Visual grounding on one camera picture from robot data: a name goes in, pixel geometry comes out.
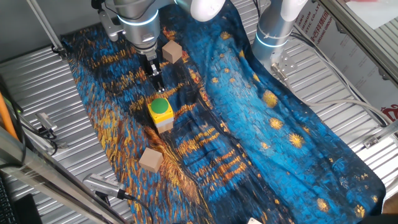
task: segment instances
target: silver slotted surface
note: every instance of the silver slotted surface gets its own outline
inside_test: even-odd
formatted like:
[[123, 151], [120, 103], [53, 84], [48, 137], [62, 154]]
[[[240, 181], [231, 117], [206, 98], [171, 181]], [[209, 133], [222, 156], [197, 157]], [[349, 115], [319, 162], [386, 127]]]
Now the silver slotted surface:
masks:
[[[61, 165], [79, 180], [89, 173], [116, 180], [81, 103], [67, 62], [46, 48], [1, 64], [0, 73], [31, 124], [39, 127], [34, 114], [41, 111], [47, 113], [58, 126], [55, 132], [57, 139], [67, 142], [69, 147], [54, 156]], [[21, 181], [11, 178], [9, 182], [16, 198], [33, 194], [43, 223], [90, 222]], [[131, 216], [125, 201], [116, 198], [110, 198], [110, 201], [113, 209], [124, 218]]]
[[[257, 12], [251, 0], [232, 0], [238, 8], [249, 40], [256, 34]], [[262, 9], [268, 1], [261, 1]], [[342, 82], [312, 51], [298, 42], [287, 44], [287, 53], [298, 65], [289, 80], [297, 94], [311, 102], [353, 99]], [[116, 179], [108, 159], [81, 103], [70, 68], [50, 48], [11, 60], [0, 65], [0, 73], [12, 94], [25, 109], [26, 118], [34, 125], [34, 113], [46, 112], [57, 124], [57, 136], [66, 141], [69, 150], [55, 155], [78, 179], [90, 172]], [[398, 148], [387, 139], [365, 149], [362, 142], [380, 130], [377, 123], [360, 106], [334, 105], [312, 108], [319, 117], [372, 168], [385, 184], [398, 175]], [[44, 223], [91, 223], [81, 216], [48, 198], [43, 193], [11, 180], [13, 196], [33, 194]], [[112, 207], [123, 217], [131, 216], [126, 202], [111, 198]]]

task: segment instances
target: black keyboard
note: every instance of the black keyboard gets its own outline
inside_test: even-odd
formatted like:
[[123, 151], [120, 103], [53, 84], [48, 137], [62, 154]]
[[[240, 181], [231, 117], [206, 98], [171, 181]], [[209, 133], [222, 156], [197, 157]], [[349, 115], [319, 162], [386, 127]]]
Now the black keyboard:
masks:
[[0, 174], [0, 224], [18, 224], [12, 199], [6, 188], [3, 174]]

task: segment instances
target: green button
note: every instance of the green button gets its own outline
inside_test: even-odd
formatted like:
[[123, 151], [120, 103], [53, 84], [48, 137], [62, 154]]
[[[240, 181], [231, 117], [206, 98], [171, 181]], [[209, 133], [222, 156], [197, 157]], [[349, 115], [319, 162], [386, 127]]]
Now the green button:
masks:
[[150, 108], [157, 114], [162, 114], [169, 108], [169, 102], [166, 99], [159, 98], [152, 102]]

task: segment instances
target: starry night pattern fabric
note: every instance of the starry night pattern fabric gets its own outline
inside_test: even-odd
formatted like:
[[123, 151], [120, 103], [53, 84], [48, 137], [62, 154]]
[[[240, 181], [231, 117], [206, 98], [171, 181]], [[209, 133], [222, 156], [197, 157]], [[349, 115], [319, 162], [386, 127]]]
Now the starry night pattern fabric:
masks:
[[[381, 211], [375, 173], [254, 58], [227, 0], [209, 22], [178, 6], [159, 11], [157, 93], [123, 37], [100, 24], [63, 36], [88, 116], [118, 180], [155, 223], [357, 223]], [[162, 58], [170, 40], [175, 64]], [[158, 134], [147, 104], [166, 97], [174, 128]], [[158, 173], [141, 169], [145, 148], [163, 154]], [[131, 203], [136, 223], [149, 214]]]

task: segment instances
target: orange rod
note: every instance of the orange rod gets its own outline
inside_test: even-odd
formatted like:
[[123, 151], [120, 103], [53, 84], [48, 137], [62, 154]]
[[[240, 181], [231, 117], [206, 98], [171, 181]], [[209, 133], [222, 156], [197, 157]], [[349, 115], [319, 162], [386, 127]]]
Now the orange rod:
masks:
[[14, 125], [12, 124], [10, 114], [8, 113], [7, 105], [6, 102], [4, 102], [4, 99], [2, 97], [2, 94], [0, 93], [0, 114], [2, 117], [2, 120], [4, 122], [4, 127], [12, 135], [12, 137], [16, 138], [18, 141], [18, 136], [17, 133], [15, 132]]

